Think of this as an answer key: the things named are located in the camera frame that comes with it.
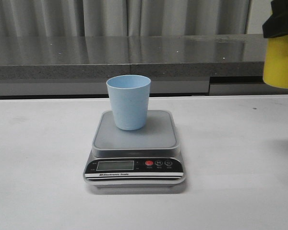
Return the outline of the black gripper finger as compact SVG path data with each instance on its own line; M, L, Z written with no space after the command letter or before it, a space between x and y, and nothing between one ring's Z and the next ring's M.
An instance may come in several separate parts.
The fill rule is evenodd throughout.
M262 25L264 38L288 35L288 0L271 1L271 16Z

